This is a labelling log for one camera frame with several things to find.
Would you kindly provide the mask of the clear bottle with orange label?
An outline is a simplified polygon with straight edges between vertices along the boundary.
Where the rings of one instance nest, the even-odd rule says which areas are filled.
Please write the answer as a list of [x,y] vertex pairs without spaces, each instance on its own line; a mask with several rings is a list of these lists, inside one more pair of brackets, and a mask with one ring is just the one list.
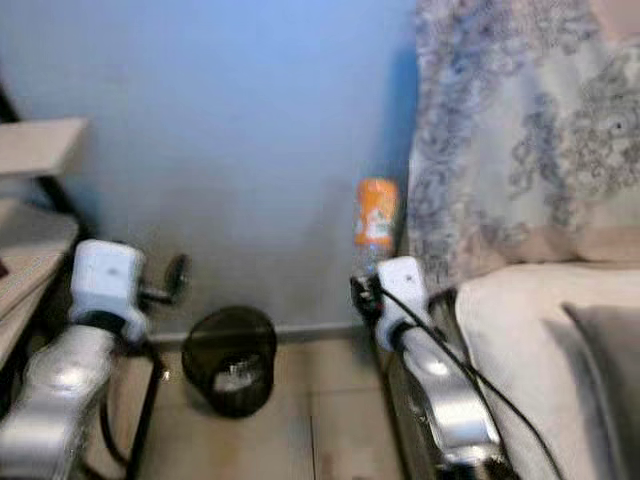
[[378,273],[379,262],[396,252],[399,200],[399,189],[392,179],[366,177],[357,184],[353,275]]

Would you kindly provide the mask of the black mesh waste bin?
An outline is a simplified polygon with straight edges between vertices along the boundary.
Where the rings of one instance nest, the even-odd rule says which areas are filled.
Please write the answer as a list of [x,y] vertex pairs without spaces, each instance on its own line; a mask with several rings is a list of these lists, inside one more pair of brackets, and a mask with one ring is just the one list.
[[[234,305],[219,308],[197,321],[180,347],[180,365],[188,384],[227,419],[246,419],[268,403],[275,387],[278,338],[273,320],[260,308]],[[212,389],[216,372],[233,362],[253,362],[260,376],[250,389],[223,394]]]

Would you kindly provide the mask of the white crumpled paper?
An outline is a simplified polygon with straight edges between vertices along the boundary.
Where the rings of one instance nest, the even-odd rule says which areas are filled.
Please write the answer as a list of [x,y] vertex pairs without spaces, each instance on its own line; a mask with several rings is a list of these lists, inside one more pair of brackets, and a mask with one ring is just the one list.
[[220,367],[214,379],[212,389],[223,394],[234,394],[250,389],[260,376],[260,367],[253,362],[233,362]]

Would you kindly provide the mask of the grey bed base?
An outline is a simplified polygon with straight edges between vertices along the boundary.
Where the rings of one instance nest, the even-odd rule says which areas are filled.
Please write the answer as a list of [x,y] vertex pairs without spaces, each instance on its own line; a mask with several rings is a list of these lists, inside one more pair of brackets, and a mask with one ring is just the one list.
[[451,348],[425,326],[412,326],[399,334],[397,351],[385,352],[390,415],[408,479],[444,480],[477,465],[489,448],[488,424]]

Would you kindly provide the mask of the white quilted mattress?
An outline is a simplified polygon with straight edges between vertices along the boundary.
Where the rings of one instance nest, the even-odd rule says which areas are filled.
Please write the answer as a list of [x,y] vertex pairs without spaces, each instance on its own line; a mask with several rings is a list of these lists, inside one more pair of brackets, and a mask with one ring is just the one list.
[[584,340],[563,310],[640,306],[640,269],[524,265],[463,284],[454,307],[524,480],[618,480]]

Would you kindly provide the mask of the beige grey patterned curtain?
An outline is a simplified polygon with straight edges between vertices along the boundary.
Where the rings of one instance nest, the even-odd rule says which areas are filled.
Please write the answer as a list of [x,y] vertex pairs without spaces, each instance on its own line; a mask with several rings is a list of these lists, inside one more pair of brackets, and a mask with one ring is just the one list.
[[640,262],[640,0],[417,0],[407,246],[430,292]]

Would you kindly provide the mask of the grey pillow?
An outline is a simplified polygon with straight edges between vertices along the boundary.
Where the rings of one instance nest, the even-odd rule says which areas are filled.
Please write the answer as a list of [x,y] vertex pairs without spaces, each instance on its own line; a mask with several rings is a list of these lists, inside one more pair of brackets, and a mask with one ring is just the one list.
[[618,480],[640,480],[640,306],[562,308],[579,330]]

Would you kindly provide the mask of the beige shelf unit black frame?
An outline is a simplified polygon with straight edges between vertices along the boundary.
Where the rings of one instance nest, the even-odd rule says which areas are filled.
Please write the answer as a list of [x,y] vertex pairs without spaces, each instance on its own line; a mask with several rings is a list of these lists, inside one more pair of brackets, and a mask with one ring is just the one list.
[[17,403],[24,370],[67,320],[63,292],[70,256],[86,221],[61,183],[81,154],[83,116],[24,120],[0,95],[3,186],[3,320],[0,324],[0,406]]

